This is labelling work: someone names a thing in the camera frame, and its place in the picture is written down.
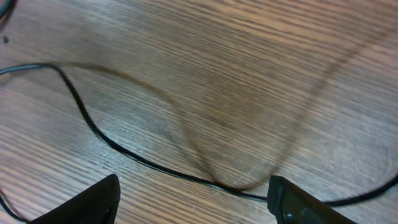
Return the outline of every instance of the black wire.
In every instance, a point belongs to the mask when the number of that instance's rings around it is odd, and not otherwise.
[[[2,194],[0,195],[0,204],[1,206],[4,208],[4,210],[12,217],[15,218],[16,220],[20,221],[20,222],[26,222],[29,223],[29,220],[22,218],[20,216],[18,216],[17,214],[15,214],[6,204],[5,200],[2,198]]]
[[[138,163],[147,166],[151,169],[155,169],[157,171],[163,172],[165,174],[168,175],[172,175],[174,177],[178,177],[180,179],[185,179],[185,180],[189,180],[192,182],[196,182],[199,184],[204,184],[207,185],[209,187],[214,187],[216,189],[219,190],[223,190],[229,194],[238,196],[238,197],[243,197],[243,198],[247,198],[247,199],[251,199],[251,200],[257,200],[260,202],[267,202],[267,197],[263,197],[263,196],[258,196],[258,195],[253,195],[253,194],[247,194],[244,192],[239,192],[235,189],[230,189],[227,188],[223,185],[217,184],[216,182],[212,182],[210,180],[206,180],[206,179],[202,179],[199,177],[195,177],[192,175],[188,175],[188,174],[184,174],[166,167],[163,167],[161,165],[158,165],[154,162],[148,161],[147,159],[138,156],[137,154],[129,151],[128,149],[126,149],[125,147],[122,147],[121,145],[119,145],[118,143],[114,142],[112,139],[110,139],[109,137],[107,137],[98,127],[97,125],[95,125],[94,121],[92,120],[92,118],[89,116],[83,101],[81,100],[78,92],[76,91],[75,87],[72,85],[72,82],[69,80],[69,78],[65,75],[65,73],[56,65],[53,64],[49,64],[49,63],[31,63],[31,64],[25,64],[25,65],[16,65],[16,66],[11,66],[11,67],[7,67],[7,68],[3,68],[0,70],[0,75],[3,75],[5,73],[11,73],[11,72],[16,72],[16,71],[22,71],[22,70],[30,70],[30,69],[36,69],[36,68],[51,68],[53,70],[55,70],[56,72],[58,72],[58,74],[61,76],[62,80],[65,82],[66,86],[68,87],[68,89],[70,90],[70,93],[72,94],[72,97],[75,99],[76,104],[80,110],[81,115],[83,116],[83,119],[86,121],[87,125],[90,127],[90,129],[92,130],[92,132],[94,134],[96,134],[99,138],[101,138],[103,141],[105,141],[111,148],[113,148],[114,150],[120,152],[121,154],[124,154],[126,156],[129,156],[131,158],[133,158],[135,161],[137,161]],[[356,204],[359,202],[365,202],[367,200],[371,200],[374,199],[376,197],[381,196],[382,194],[386,193],[388,190],[390,190],[391,188],[393,188],[394,186],[396,186],[398,184],[398,174],[391,179],[390,181],[388,181],[387,183],[385,183],[384,185],[382,185],[381,187],[372,190],[368,193],[365,194],[361,194],[361,195],[357,195],[354,197],[349,197],[349,198],[344,198],[341,200],[335,200],[335,201],[329,201],[329,202],[324,202],[325,204],[331,206],[331,207],[341,207],[341,206],[346,206],[346,205],[352,205],[352,204]]]
[[[12,5],[14,4],[14,0],[6,0],[5,3],[0,7],[0,20],[5,18],[7,13],[12,9]]]

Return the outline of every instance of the wire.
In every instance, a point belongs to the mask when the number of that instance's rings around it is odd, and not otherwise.
[[[3,199],[3,193],[1,192],[0,194],[0,204],[1,206],[4,208],[4,210],[14,219],[20,221],[20,222],[25,222],[25,223],[29,223],[29,220],[22,218],[20,216],[18,216],[16,213],[14,213],[10,207],[7,206],[6,204],[6,200]]]
[[[12,9],[12,5],[14,4],[14,0],[6,0],[5,3],[0,7],[0,20],[5,18],[8,12]]]
[[[218,184],[216,182],[212,182],[210,180],[206,180],[206,179],[202,179],[202,178],[195,177],[195,176],[192,176],[192,175],[184,174],[184,173],[181,173],[179,171],[172,170],[172,169],[169,169],[167,167],[158,165],[158,164],[156,164],[154,162],[151,162],[151,161],[149,161],[149,160],[147,160],[147,159],[145,159],[145,158],[143,158],[143,157],[141,157],[141,156],[129,151],[125,147],[123,147],[123,146],[119,145],[118,143],[114,142],[112,139],[107,137],[107,135],[105,135],[97,127],[97,125],[95,125],[94,121],[89,116],[89,114],[87,112],[87,109],[86,109],[83,101],[81,100],[78,92],[76,91],[75,87],[73,86],[72,82],[69,80],[69,78],[63,72],[63,70],[61,70],[60,67],[58,67],[58,66],[56,66],[54,64],[50,64],[50,63],[30,63],[30,64],[24,64],[24,65],[11,66],[11,67],[0,69],[0,75],[3,75],[5,73],[17,72],[17,71],[22,71],[22,70],[38,69],[38,68],[50,68],[52,70],[55,70],[61,76],[62,80],[65,82],[66,86],[70,90],[70,93],[72,94],[72,97],[76,101],[77,107],[79,108],[83,119],[86,121],[86,124],[90,127],[90,129],[92,130],[92,132],[94,134],[96,134],[100,139],[102,139],[104,142],[106,142],[112,149],[120,152],[121,154],[124,154],[125,156],[128,156],[128,157],[134,159],[136,162],[138,162],[138,163],[140,163],[140,164],[142,164],[142,165],[144,165],[146,167],[149,167],[151,169],[163,172],[165,174],[168,174],[168,175],[171,175],[171,176],[174,176],[174,177],[178,177],[178,178],[184,179],[184,180],[189,180],[191,182],[196,182],[196,183],[199,183],[199,184],[207,185],[209,187],[214,187],[216,189],[223,190],[223,191],[225,191],[225,192],[227,192],[229,194],[232,194],[232,195],[235,195],[235,196],[238,196],[238,197],[247,198],[247,199],[251,199],[251,200],[256,200],[256,201],[260,201],[260,202],[267,202],[267,197],[240,192],[240,191],[237,191],[236,189],[225,187],[224,185]],[[341,199],[341,200],[328,201],[328,202],[324,202],[324,203],[329,205],[329,206],[331,206],[331,207],[341,207],[341,206],[356,204],[356,203],[359,203],[359,202],[365,202],[367,200],[371,200],[371,199],[374,199],[376,197],[381,196],[382,194],[386,193],[387,191],[389,191],[390,189],[392,189],[396,185],[398,185],[398,174],[393,179],[391,179],[390,181],[388,181],[387,183],[382,185],[381,187],[379,187],[379,188],[377,188],[375,190],[372,190],[372,191],[370,191],[368,193],[357,195],[357,196],[354,196],[354,197],[344,198],[344,199]]]

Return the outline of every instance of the black object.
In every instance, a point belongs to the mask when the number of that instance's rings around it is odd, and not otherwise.
[[[12,10],[16,0],[5,0],[5,2],[0,7],[0,20],[6,17],[7,13]]]
[[[283,177],[271,176],[267,197],[278,224],[355,223]]]
[[[120,184],[111,174],[32,224],[112,224],[120,201]]]
[[[24,222],[24,223],[29,223],[29,220],[27,220],[26,218],[22,217],[18,212],[16,212],[15,208],[7,200],[5,194],[3,193],[3,191],[1,189],[0,189],[0,204],[4,208],[4,211],[7,212],[7,214],[10,215],[15,220],[20,221],[20,222]]]

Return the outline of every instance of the wooden table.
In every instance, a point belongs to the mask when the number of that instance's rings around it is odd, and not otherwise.
[[[99,127],[154,162],[259,195],[282,175],[334,200],[398,170],[396,29],[394,0],[20,0],[0,66],[65,64]],[[110,149],[50,70],[1,85],[0,188],[27,218],[117,174],[117,223],[275,223],[265,203]],[[398,223],[398,190],[337,210]]]

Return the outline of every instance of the wood grain surface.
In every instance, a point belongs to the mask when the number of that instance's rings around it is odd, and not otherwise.
[[[395,0],[20,0],[0,67],[64,64],[106,134],[169,168],[335,200],[398,171],[396,29]],[[0,188],[28,219],[117,174],[116,223],[276,223],[110,149],[49,70],[2,80],[0,132]],[[398,223],[398,190],[337,210]]]

